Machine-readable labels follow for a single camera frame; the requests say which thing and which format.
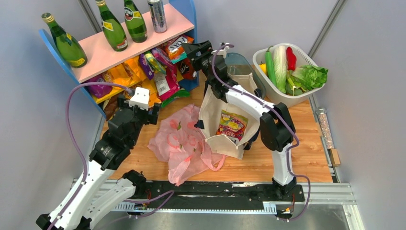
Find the orange foxs candy bag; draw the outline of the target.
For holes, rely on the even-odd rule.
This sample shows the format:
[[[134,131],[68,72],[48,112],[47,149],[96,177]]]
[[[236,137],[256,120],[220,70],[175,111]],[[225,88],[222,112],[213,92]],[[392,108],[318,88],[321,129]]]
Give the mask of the orange foxs candy bag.
[[[183,43],[189,43],[192,44],[194,42],[194,39],[192,37],[189,37],[187,35],[179,35],[171,40],[169,40],[165,45],[164,45],[164,51],[167,53],[168,57],[170,60],[174,59],[177,55],[180,55],[182,52],[184,52],[183,48],[181,45]]]

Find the pink plastic grocery bag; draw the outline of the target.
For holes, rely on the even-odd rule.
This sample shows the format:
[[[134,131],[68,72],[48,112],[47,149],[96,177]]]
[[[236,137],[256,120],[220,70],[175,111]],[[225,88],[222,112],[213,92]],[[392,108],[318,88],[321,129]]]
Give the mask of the pink plastic grocery bag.
[[[148,144],[159,161],[168,163],[168,181],[176,186],[208,169],[220,170],[226,160],[226,155],[212,152],[201,130],[194,126],[199,111],[190,104],[163,119]]]

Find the cream canvas tote bag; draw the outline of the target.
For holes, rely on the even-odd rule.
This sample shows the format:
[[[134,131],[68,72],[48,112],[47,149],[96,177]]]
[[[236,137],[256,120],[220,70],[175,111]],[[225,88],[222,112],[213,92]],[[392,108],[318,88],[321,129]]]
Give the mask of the cream canvas tote bag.
[[[259,133],[259,121],[244,109],[217,99],[207,86],[195,124],[212,152],[242,159]]]

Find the long green chili pepper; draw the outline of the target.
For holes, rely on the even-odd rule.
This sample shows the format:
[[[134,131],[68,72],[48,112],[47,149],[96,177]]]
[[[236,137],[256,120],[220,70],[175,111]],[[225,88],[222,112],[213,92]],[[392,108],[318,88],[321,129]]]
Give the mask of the long green chili pepper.
[[[275,70],[274,70],[274,63],[273,63],[273,58],[272,58],[272,53],[271,53],[271,48],[273,46],[268,47],[267,51],[265,52],[265,61],[266,61],[266,68],[267,68],[267,73],[270,81],[274,86],[276,86],[276,75],[275,75]]]

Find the red chili pepper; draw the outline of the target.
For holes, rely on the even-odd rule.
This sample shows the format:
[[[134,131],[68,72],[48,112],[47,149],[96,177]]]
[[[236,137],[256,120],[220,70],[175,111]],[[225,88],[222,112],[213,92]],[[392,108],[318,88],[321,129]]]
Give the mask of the red chili pepper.
[[[297,58],[293,52],[293,49],[290,46],[286,48],[286,57],[287,57],[287,69],[295,71]]]

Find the green lettuce leaf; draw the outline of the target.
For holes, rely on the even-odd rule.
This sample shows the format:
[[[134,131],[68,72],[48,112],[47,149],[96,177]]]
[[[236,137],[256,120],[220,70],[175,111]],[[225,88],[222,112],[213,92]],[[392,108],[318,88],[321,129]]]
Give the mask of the green lettuce leaf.
[[[293,71],[292,76],[306,91],[322,87],[327,81],[328,69],[313,65],[302,65]]]

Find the red hand cooked chips bag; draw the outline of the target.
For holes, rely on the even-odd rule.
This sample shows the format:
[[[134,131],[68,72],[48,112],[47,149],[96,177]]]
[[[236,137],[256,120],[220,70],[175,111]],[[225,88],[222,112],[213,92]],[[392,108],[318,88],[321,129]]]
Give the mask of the red hand cooked chips bag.
[[[155,72],[153,80],[161,101],[168,99],[180,90],[177,74],[177,69],[170,67],[166,68],[166,73]]]

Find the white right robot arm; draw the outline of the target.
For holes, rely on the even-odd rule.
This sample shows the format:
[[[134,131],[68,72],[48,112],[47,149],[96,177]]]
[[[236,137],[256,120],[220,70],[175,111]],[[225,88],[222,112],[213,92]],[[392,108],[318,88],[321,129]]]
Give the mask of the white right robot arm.
[[[261,141],[272,151],[274,160],[273,193],[279,200],[286,200],[297,185],[290,156],[291,149],[295,147],[292,142],[298,140],[287,106],[283,103],[273,104],[253,95],[229,77],[228,66],[219,52],[232,48],[232,44],[223,43],[217,50],[213,50],[210,41],[184,43],[181,46],[193,67],[206,75],[207,89],[217,99],[242,109],[259,121]]]

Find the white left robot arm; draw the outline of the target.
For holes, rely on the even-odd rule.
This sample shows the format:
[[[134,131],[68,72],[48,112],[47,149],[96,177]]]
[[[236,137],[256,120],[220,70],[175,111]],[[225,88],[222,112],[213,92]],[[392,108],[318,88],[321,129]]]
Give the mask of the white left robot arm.
[[[142,127],[157,123],[161,104],[154,103],[149,109],[141,104],[145,98],[145,95],[135,95],[127,100],[119,96],[119,108],[90,153],[87,168],[61,204],[50,214],[37,218],[36,224],[40,229],[91,230],[117,204],[130,196],[141,198],[146,194],[145,177],[130,170],[106,194],[95,198],[104,182],[129,156]]]

